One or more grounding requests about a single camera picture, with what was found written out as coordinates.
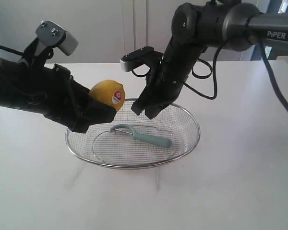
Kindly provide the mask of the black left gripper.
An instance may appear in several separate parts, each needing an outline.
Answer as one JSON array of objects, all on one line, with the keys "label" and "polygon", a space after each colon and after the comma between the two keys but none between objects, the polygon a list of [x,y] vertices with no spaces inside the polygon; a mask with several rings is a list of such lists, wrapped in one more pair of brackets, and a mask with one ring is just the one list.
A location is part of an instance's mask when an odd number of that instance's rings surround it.
[{"label": "black left gripper", "polygon": [[117,111],[108,105],[95,103],[89,89],[73,79],[71,72],[54,64],[46,70],[47,102],[45,118],[66,126],[70,131],[86,133],[90,126],[110,123]]}]

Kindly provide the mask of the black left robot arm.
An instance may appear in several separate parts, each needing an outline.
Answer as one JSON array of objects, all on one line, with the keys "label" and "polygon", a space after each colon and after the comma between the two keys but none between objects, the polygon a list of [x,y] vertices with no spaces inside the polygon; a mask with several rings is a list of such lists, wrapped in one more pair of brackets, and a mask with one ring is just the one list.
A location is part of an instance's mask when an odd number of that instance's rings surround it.
[{"label": "black left robot arm", "polygon": [[116,110],[89,95],[61,66],[29,68],[0,58],[0,106],[32,113],[86,133],[90,126],[110,123]]}]

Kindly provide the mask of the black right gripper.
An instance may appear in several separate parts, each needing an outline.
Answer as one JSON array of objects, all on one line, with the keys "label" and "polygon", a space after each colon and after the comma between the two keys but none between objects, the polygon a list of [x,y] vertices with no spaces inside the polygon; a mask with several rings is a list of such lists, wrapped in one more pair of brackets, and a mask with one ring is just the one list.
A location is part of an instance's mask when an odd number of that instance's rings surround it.
[{"label": "black right gripper", "polygon": [[155,118],[179,96],[185,82],[184,62],[158,62],[146,78],[146,87],[132,104],[131,110]]}]

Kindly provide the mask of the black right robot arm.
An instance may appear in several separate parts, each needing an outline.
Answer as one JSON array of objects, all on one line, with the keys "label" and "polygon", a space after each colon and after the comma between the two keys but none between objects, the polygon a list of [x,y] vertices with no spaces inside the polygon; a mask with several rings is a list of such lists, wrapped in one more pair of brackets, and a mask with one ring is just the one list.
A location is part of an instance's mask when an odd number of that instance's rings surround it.
[{"label": "black right robot arm", "polygon": [[188,75],[209,47],[242,52],[257,45],[288,48],[288,13],[268,14],[240,0],[211,0],[204,6],[179,6],[171,23],[171,39],[164,53],[145,46],[125,55],[126,72],[147,65],[146,86],[132,110],[153,119],[173,103]]}]

